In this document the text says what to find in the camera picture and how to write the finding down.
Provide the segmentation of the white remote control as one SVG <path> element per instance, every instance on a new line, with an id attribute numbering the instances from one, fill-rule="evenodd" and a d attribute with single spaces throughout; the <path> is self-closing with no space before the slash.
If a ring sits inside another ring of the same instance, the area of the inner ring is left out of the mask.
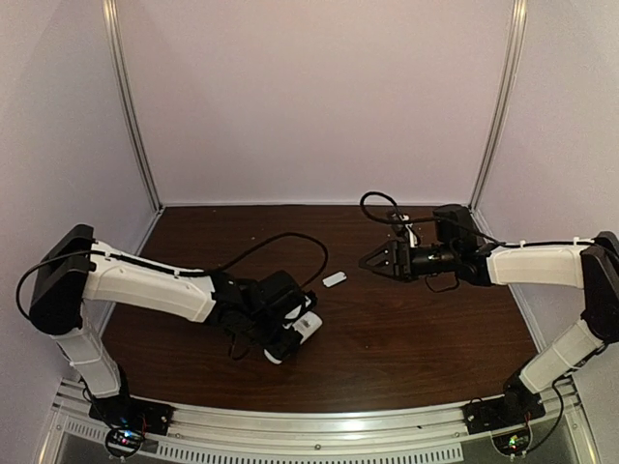
<path id="1" fill-rule="evenodd" d="M 265 358 L 273 364 L 281 364 L 296 354 L 323 325 L 323 320 L 313 311 L 306 312 L 282 331 L 263 350 Z"/>

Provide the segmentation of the white battery cover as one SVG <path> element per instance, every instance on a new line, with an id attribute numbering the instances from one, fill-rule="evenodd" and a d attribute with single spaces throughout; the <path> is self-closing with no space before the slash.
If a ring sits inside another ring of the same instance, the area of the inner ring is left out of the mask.
<path id="1" fill-rule="evenodd" d="M 339 285 L 347 280 L 347 275 L 345 272 L 339 271 L 332 275 L 328 275 L 322 279 L 322 283 L 326 288 L 332 288 L 336 285 Z"/>

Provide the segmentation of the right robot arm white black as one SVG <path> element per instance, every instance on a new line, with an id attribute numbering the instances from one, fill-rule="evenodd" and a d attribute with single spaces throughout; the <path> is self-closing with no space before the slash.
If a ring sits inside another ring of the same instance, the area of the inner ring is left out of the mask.
<path id="1" fill-rule="evenodd" d="M 469 210 L 448 204 L 432 211 L 436 243 L 422 245 L 415 219 L 394 208 L 382 223 L 396 238 L 362 257 L 360 268 L 396 281 L 451 274 L 475 286 L 541 284 L 584 293 L 579 319 L 524 365 L 504 387 L 500 410 L 520 419 L 551 384 L 618 340 L 618 239 L 508 244 L 475 228 Z"/>

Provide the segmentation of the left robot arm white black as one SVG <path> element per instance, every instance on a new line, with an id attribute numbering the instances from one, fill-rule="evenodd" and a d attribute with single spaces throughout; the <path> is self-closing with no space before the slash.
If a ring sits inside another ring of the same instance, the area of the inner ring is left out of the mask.
<path id="1" fill-rule="evenodd" d="M 237 278 L 226 267 L 186 269 L 127 254 L 78 224 L 16 285 L 35 279 L 21 315 L 49 335 L 85 383 L 95 411 L 107 421 L 126 423 L 135 413 L 126 374 L 87 321 L 84 301 L 132 305 L 221 328 L 259 346 L 280 364 L 321 328 L 315 294 L 289 273 L 261 280 Z"/>

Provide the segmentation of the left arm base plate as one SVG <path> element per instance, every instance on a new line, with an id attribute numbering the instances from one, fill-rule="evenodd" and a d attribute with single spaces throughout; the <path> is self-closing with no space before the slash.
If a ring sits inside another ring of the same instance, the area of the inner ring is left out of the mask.
<path id="1" fill-rule="evenodd" d="M 112 427 L 165 436 L 175 408 L 171 405 L 117 395 L 93 397 L 89 417 Z"/>

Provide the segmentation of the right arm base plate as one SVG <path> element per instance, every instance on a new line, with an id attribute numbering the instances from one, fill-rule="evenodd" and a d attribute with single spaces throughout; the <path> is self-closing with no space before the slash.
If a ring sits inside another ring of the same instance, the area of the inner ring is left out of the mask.
<path id="1" fill-rule="evenodd" d="M 495 398 L 474 398 L 461 407 L 469 435 L 495 431 L 524 424 L 527 420 L 545 416 L 545 407 L 539 395 L 531 402 L 521 405 L 506 395 Z"/>

